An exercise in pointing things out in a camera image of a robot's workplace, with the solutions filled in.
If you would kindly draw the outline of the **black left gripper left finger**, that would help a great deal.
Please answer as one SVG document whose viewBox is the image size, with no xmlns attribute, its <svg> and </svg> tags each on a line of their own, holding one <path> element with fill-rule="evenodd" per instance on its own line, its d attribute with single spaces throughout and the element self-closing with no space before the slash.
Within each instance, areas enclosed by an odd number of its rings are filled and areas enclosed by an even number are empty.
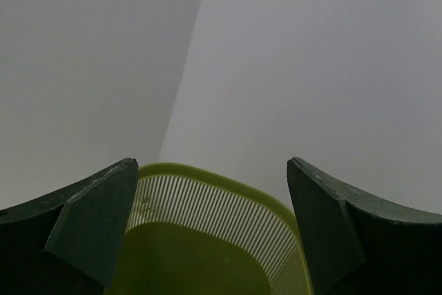
<svg viewBox="0 0 442 295">
<path fill-rule="evenodd" d="M 125 158 L 1 210 L 2 294 L 103 294 L 116 271 L 138 180 Z"/>
</svg>

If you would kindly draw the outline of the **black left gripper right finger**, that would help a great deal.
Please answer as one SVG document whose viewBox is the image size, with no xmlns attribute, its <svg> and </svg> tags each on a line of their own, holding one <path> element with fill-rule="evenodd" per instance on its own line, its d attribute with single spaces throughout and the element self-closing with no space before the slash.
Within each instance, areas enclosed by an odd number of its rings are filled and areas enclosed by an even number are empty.
<svg viewBox="0 0 442 295">
<path fill-rule="evenodd" d="M 440 294 L 441 216 L 331 177 L 301 158 L 287 182 L 316 294 Z"/>
</svg>

